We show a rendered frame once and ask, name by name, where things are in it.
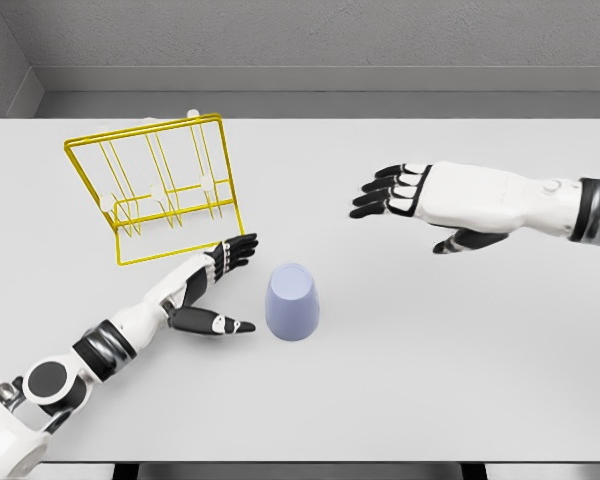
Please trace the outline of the pale blue cup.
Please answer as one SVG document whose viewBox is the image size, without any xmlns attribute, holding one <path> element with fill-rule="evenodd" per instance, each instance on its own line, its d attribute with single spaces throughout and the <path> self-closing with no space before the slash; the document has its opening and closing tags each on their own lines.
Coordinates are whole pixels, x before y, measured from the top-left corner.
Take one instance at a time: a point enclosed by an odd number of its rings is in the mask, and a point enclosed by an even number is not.
<svg viewBox="0 0 600 480">
<path fill-rule="evenodd" d="M 279 339 L 299 341 L 317 328 L 319 297 L 310 272 L 297 263 L 277 267 L 271 274 L 265 296 L 269 330 Z"/>
</svg>

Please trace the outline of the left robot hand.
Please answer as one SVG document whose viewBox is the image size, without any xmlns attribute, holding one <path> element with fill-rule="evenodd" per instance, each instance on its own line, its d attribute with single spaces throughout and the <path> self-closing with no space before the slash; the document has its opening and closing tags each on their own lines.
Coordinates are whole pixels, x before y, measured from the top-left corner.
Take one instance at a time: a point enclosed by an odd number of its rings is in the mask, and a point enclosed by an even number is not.
<svg viewBox="0 0 600 480">
<path fill-rule="evenodd" d="M 195 303 L 226 274 L 247 265 L 258 244 L 257 235 L 251 233 L 198 252 L 149 290 L 144 301 L 157 307 L 175 330 L 206 336 L 254 332 L 256 326 L 251 322 L 199 308 Z"/>
</svg>

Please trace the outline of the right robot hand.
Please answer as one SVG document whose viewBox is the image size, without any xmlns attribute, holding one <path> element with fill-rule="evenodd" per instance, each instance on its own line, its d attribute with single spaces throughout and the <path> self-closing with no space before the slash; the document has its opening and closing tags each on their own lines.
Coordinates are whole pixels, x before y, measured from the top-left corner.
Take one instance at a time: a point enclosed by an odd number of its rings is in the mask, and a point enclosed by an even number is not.
<svg viewBox="0 0 600 480">
<path fill-rule="evenodd" d="M 404 163 L 377 171 L 352 201 L 349 216 L 392 214 L 450 228 L 436 255 L 486 248 L 524 225 L 521 176 L 451 162 Z"/>
</svg>

